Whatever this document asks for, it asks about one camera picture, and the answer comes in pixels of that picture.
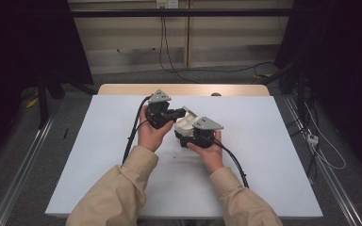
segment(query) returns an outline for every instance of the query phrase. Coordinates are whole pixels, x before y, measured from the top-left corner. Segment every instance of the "person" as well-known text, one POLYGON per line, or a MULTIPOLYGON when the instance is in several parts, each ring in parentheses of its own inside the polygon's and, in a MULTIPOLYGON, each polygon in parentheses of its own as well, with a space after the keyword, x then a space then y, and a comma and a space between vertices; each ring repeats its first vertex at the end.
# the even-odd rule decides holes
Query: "person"
MULTIPOLYGON (((144 189, 158 161, 155 151, 173 127, 169 121, 160 129, 153 128, 146 121, 146 107, 140 113, 138 145, 122 166, 113 167, 92 186, 67 218, 66 225, 137 225, 146 203, 144 189)), ((215 138, 221 140, 222 133, 215 131, 215 138)), ((222 203, 225 225, 282 225, 272 208, 242 186, 236 174, 223 165, 222 148, 187 145, 201 156, 210 173, 209 181, 222 203)))

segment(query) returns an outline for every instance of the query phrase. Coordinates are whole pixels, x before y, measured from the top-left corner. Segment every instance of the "white cable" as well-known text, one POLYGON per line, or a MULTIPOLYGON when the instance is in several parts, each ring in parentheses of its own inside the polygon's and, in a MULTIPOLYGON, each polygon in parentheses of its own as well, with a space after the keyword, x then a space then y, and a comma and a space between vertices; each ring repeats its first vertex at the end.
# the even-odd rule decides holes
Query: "white cable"
POLYGON ((314 122, 314 126, 316 126, 316 129, 319 131, 320 135, 331 145, 331 147, 334 148, 334 150, 337 152, 337 154, 339 155, 339 157, 342 159, 342 161, 343 161, 343 167, 341 167, 341 168, 340 168, 340 167, 336 167, 336 166, 332 165, 331 163, 329 163, 327 160, 325 160, 325 158, 324 158, 323 156, 321 156, 321 154, 319 154, 319 153, 316 151, 316 148, 312 145, 314 152, 315 152, 316 154, 318 154, 318 155, 319 155, 319 158, 320 158, 323 162, 325 162, 328 166, 330 166, 331 168, 334 168, 334 169, 336 169, 336 170, 343 170, 343 169, 345 169, 345 168, 346 168, 346 161, 345 161, 345 159, 343 158, 342 154, 340 154, 340 152, 337 150, 337 148, 336 148, 336 147, 325 137, 325 135, 320 131, 319 127, 318 127, 317 124, 316 124, 316 121, 314 121, 314 118, 313 118, 313 115, 311 114, 310 108, 308 108, 308 106, 307 106, 306 103, 304 103, 304 105, 305 105, 305 107, 307 108, 308 114, 310 115, 310 118, 311 118, 311 120, 314 122))

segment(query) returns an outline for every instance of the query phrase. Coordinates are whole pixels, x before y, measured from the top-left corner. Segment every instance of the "gray plastic part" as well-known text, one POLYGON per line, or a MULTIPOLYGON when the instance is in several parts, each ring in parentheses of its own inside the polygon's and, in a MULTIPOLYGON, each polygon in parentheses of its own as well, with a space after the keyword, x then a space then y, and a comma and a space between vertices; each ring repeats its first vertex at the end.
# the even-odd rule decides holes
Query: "gray plastic part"
POLYGON ((189 108, 187 108, 186 106, 182 106, 182 108, 186 111, 186 112, 188 112, 188 113, 190 113, 191 115, 193 115, 193 117, 198 117, 195 113, 193 113, 191 110, 189 110, 189 108))
POLYGON ((215 121, 211 120, 208 117, 202 117, 193 124, 193 127, 201 130, 223 129, 222 125, 216 123, 215 121))
POLYGON ((160 103, 160 102, 167 102, 170 101, 172 98, 167 95, 161 89, 158 89, 152 96, 151 99, 148 101, 149 104, 153 103, 160 103))

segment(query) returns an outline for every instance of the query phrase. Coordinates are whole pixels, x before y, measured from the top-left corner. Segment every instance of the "black stand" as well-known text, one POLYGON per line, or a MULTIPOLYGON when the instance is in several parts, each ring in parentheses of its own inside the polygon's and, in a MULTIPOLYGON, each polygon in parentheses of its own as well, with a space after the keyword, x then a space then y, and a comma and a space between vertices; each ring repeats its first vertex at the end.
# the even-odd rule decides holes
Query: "black stand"
POLYGON ((42 72, 40 74, 40 76, 38 77, 38 93, 39 93, 40 114, 41 114, 39 129, 42 129, 42 127, 46 124, 48 117, 49 117, 46 90, 47 89, 49 90, 49 93, 51 93, 51 95, 54 99, 62 99, 65 95, 65 92, 60 85, 60 80, 63 81, 64 83, 72 85, 73 87, 75 87, 77 89, 84 91, 85 93, 87 93, 89 95, 95 95, 98 93, 97 90, 87 88, 86 86, 75 82, 71 78, 62 75, 61 73, 42 72))
POLYGON ((309 34, 302 46, 298 49, 295 57, 282 68, 278 73, 261 81, 261 85, 269 85, 270 82, 279 79, 279 86, 282 93, 291 93, 298 86, 298 113, 302 121, 305 120, 306 108, 304 106, 304 63, 309 60, 310 54, 316 48, 317 37, 321 33, 321 28, 324 26, 324 20, 317 20, 313 24, 309 34))

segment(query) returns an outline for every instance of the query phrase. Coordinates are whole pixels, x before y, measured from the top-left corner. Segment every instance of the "beige sleeve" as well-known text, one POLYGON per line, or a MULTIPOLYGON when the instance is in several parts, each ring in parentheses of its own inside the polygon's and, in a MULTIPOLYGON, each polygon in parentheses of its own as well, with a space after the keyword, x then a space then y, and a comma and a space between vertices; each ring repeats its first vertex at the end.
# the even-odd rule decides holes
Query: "beige sleeve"
POLYGON ((229 168, 216 170, 209 180, 222 202, 225 225, 282 225, 267 202, 242 186, 229 168))
POLYGON ((110 169, 93 185, 66 225, 137 225, 146 203, 144 190, 157 161, 157 155, 135 146, 121 167, 110 169))

